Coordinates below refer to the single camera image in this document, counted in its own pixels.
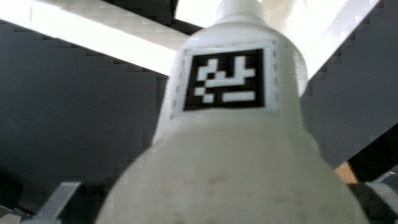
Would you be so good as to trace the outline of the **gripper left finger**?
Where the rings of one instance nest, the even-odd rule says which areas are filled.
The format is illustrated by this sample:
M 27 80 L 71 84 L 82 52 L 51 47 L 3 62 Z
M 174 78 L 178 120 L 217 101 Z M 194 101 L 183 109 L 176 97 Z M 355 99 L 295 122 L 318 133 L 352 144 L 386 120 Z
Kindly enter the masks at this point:
M 34 217 L 21 222 L 21 224 L 62 224 L 59 215 L 66 208 L 73 194 L 80 187 L 80 182 L 62 182 L 44 202 L 44 205 Z

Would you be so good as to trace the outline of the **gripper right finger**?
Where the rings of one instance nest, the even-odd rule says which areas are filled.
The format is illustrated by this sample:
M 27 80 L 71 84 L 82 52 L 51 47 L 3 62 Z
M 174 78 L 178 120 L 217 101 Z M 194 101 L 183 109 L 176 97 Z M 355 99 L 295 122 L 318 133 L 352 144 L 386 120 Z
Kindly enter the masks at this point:
M 398 173 L 386 172 L 366 186 L 375 194 L 371 224 L 398 224 Z

